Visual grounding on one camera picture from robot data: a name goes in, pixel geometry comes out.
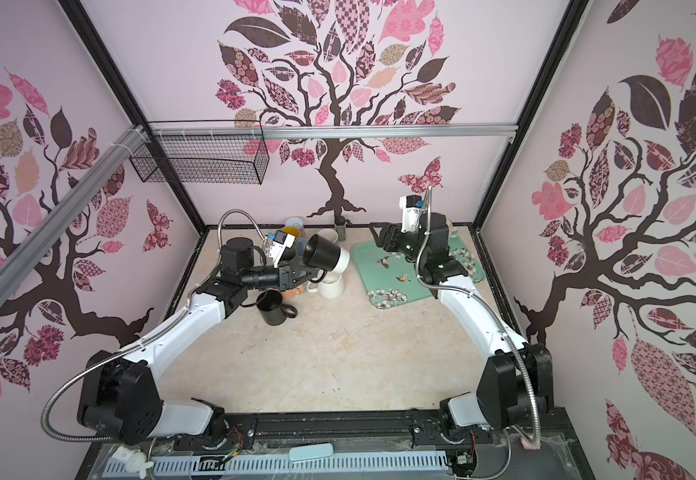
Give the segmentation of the peach orange mug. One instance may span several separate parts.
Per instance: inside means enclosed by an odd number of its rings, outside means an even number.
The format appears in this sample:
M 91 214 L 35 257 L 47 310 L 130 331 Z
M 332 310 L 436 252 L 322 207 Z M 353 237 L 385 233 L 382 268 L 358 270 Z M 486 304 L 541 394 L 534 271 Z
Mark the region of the peach orange mug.
M 304 294 L 306 292 L 307 288 L 305 285 L 300 285 L 297 286 L 293 289 L 287 290 L 282 293 L 282 298 L 285 302 L 292 301 L 293 299 L 297 298 L 298 296 Z

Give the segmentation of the light grey mug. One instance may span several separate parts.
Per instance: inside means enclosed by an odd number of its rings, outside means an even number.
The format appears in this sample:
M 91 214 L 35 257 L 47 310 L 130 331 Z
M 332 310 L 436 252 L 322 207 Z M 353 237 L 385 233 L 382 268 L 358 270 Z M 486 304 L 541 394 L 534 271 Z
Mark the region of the light grey mug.
M 336 230 L 334 229 L 321 229 L 317 232 L 317 234 L 322 237 L 323 239 L 336 244 L 339 241 L 339 234 Z

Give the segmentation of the black mug white base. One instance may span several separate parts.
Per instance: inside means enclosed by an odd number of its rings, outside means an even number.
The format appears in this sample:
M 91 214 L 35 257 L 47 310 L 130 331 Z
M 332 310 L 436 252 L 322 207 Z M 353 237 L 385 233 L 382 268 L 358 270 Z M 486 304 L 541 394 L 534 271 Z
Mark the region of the black mug white base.
M 342 274 L 349 263 L 350 252 L 321 235 L 313 235 L 305 245 L 303 264 L 306 267 Z

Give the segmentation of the white teapot shaped mug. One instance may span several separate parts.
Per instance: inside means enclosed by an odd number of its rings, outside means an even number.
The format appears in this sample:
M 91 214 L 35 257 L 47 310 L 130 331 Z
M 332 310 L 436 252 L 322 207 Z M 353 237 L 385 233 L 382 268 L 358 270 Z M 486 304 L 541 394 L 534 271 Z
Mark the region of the white teapot shaped mug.
M 309 282 L 306 291 L 308 293 L 317 293 L 325 299 L 337 299 L 345 291 L 343 275 L 329 272 L 321 282 Z

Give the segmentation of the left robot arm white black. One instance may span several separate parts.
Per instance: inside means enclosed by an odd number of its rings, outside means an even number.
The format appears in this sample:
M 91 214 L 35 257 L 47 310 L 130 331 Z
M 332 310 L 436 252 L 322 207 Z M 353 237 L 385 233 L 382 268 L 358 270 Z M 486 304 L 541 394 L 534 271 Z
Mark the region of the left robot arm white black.
M 319 235 L 290 260 L 256 264 L 264 255 L 249 238 L 230 239 L 188 306 L 121 351 L 94 356 L 83 380 L 79 424 L 104 441 L 125 445 L 181 435 L 223 442 L 231 430 L 223 408 L 198 399 L 167 402 L 159 394 L 159 379 L 203 334 L 247 306 L 249 291 L 288 291 L 316 279 L 319 272 L 343 273 L 350 262 L 345 249 Z

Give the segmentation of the blue iridescent mug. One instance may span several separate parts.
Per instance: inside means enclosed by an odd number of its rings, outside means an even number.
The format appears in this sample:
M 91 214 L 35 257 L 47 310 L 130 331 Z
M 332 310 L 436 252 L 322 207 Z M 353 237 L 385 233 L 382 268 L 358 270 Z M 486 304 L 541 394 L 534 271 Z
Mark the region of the blue iridescent mug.
M 301 228 L 297 228 L 296 226 L 285 226 L 282 231 L 295 238 L 293 248 L 295 249 L 297 255 L 302 255 L 308 242 L 305 231 Z

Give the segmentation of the green floral tray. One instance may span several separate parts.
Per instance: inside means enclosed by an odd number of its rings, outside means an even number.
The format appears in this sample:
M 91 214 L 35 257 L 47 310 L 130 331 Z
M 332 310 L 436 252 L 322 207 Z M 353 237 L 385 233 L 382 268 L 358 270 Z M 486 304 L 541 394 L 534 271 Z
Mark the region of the green floral tray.
M 477 255 L 473 254 L 456 232 L 449 239 L 450 253 L 467 269 L 473 283 L 486 280 L 486 273 Z M 402 253 L 389 253 L 373 241 L 351 248 L 351 258 L 357 268 L 367 298 L 373 307 L 391 309 L 432 296 L 416 277 L 415 264 Z

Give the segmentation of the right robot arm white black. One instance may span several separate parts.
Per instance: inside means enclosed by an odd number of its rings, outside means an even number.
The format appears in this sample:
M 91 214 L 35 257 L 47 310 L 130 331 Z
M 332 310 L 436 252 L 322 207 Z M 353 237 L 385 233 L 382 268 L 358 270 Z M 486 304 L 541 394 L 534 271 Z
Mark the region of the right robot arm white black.
M 541 415 L 553 408 L 552 357 L 531 344 L 483 299 L 466 267 L 450 253 L 446 218 L 427 212 L 400 224 L 372 223 L 377 247 L 414 265 L 419 283 L 459 321 L 484 369 L 474 391 L 443 401 L 453 428 L 511 429 L 530 449 L 541 444 Z

